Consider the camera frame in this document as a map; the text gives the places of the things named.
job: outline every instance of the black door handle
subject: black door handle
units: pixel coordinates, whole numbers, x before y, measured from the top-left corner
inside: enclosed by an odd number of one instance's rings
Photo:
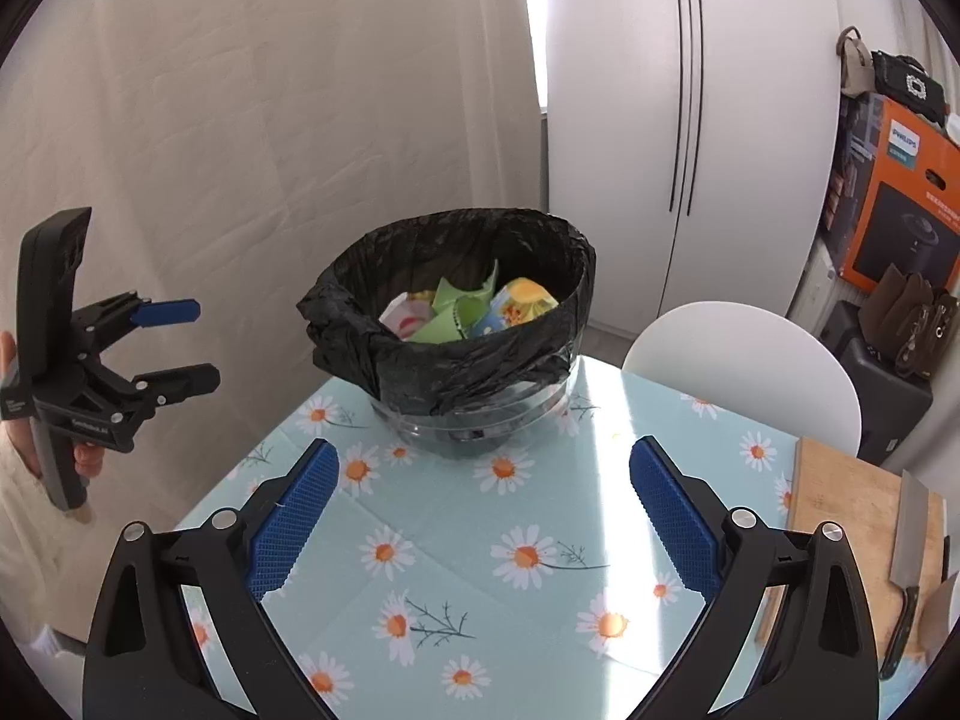
[[[677,110],[677,152],[673,157],[673,184],[670,190],[670,213],[677,198],[677,170],[680,167],[680,131],[683,129],[683,0],[677,0],[677,15],[680,18],[680,103]]]
[[[697,146],[693,151],[693,176],[690,177],[690,195],[686,201],[686,214],[693,206],[693,190],[697,185],[697,167],[700,165],[700,130],[704,123],[704,0],[700,5],[700,108],[697,110]]]

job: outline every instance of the daisy pattern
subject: daisy pattern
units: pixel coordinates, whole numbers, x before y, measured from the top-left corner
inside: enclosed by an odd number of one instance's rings
[[[349,682],[349,671],[342,664],[338,664],[336,659],[321,652],[315,664],[309,655],[299,656],[296,663],[325,703],[337,707],[341,701],[347,701],[344,690],[353,690],[353,683]]]
[[[680,583],[672,574],[656,575],[654,598],[664,605],[670,605],[680,597]]]
[[[597,658],[606,653],[612,640],[623,638],[630,625],[630,620],[610,610],[606,590],[590,601],[589,611],[581,611],[577,617],[580,618],[577,623],[578,634],[593,634],[589,647],[597,654]]]
[[[387,447],[387,460],[390,461],[391,466],[412,466],[414,458],[416,458],[416,452],[403,443],[395,443]]]
[[[553,539],[546,536],[539,541],[539,525],[527,528],[526,538],[523,529],[513,528],[510,533],[501,536],[503,544],[493,544],[490,548],[491,557],[505,560],[493,570],[493,576],[503,577],[503,581],[512,581],[514,589],[522,587],[528,589],[531,581],[539,590],[544,585],[541,571],[547,576],[553,573],[553,568],[546,565],[546,560],[553,560],[557,555],[557,547],[553,546]]]
[[[690,408],[692,408],[694,410],[694,413],[696,413],[696,415],[699,416],[700,418],[702,418],[703,415],[706,414],[711,416],[714,419],[717,419],[718,413],[720,413],[723,410],[719,406],[713,403],[710,403],[709,400],[704,400],[699,397],[694,397],[693,395],[683,394],[680,396],[680,400],[690,401]]]
[[[314,395],[296,410],[296,424],[306,435],[320,437],[330,422],[340,416],[340,407],[329,395]]]
[[[776,508],[781,514],[790,514],[790,501],[793,500],[793,490],[790,483],[786,481],[784,474],[774,483],[776,490]]]
[[[367,536],[367,543],[360,545],[360,551],[364,553],[360,562],[373,576],[379,574],[382,568],[387,579],[393,581],[394,568],[403,571],[406,565],[414,565],[416,559],[409,554],[413,546],[403,540],[401,533],[395,533],[384,525],[383,530],[374,531],[372,536]]]
[[[486,688],[490,684],[490,677],[487,675],[487,669],[480,665],[479,661],[471,661],[469,656],[460,656],[459,664],[457,661],[448,661],[443,666],[443,677],[440,679],[446,685],[446,694],[454,698],[482,698],[483,693],[480,688]]]
[[[410,666],[414,662],[414,645],[410,641],[410,627],[416,624],[416,618],[407,608],[406,592],[397,598],[391,593],[380,610],[380,619],[373,632],[377,638],[390,641],[390,660],[400,660],[401,666]]]
[[[370,480],[380,478],[380,474],[376,472],[376,469],[380,468],[380,461],[376,459],[376,450],[377,447],[372,446],[365,452],[363,445],[359,443],[350,447],[344,455],[340,487],[342,490],[349,490],[354,498],[359,498],[360,493],[373,494]]]
[[[561,436],[573,438],[580,432],[580,423],[569,408],[564,408],[557,415],[557,430]]]
[[[517,488],[530,478],[526,469],[534,466],[534,461],[525,459],[527,453],[523,449],[510,451],[504,449],[496,455],[474,464],[473,478],[482,479],[480,491],[487,493],[496,486],[498,494],[516,493]]]
[[[202,608],[190,608],[190,627],[193,628],[193,637],[200,645],[200,651],[206,654],[217,642],[217,632],[213,627],[210,614]]]
[[[776,450],[770,445],[770,439],[764,439],[757,431],[750,431],[740,440],[740,456],[754,471],[770,470],[770,463],[776,459]]]

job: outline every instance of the light blue tablecloth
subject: light blue tablecloth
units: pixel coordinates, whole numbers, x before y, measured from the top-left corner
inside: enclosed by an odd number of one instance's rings
[[[240,508],[322,436],[341,489],[264,608],[342,720],[623,720],[703,608],[630,484],[648,434],[726,506],[785,527],[795,437],[589,358],[568,408],[475,461],[404,445],[366,394],[330,381],[181,527]],[[184,595],[222,695],[249,709],[203,597]],[[718,707],[747,688],[754,633]],[[922,673],[908,662],[883,685],[881,717]]]

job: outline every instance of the trash bin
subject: trash bin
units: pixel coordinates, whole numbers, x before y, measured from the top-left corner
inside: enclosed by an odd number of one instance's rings
[[[475,289],[499,264],[500,288],[525,276],[558,301],[527,324],[482,338],[400,341],[378,317],[400,293],[442,277]],[[526,209],[469,208],[373,230],[298,303],[314,365],[352,382],[400,432],[435,440],[506,435],[557,405],[579,353],[596,253],[570,223]]]

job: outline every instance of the handbag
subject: handbag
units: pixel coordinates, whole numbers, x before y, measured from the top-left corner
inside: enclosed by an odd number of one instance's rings
[[[840,92],[844,97],[857,98],[865,92],[875,92],[874,57],[860,37],[860,30],[848,26],[837,39],[842,79]]]
[[[923,65],[912,56],[891,56],[873,52],[877,92],[936,122],[947,120],[944,87],[926,74]]]
[[[860,330],[897,375],[929,379],[952,341],[957,313],[953,295],[891,265],[860,309]]]

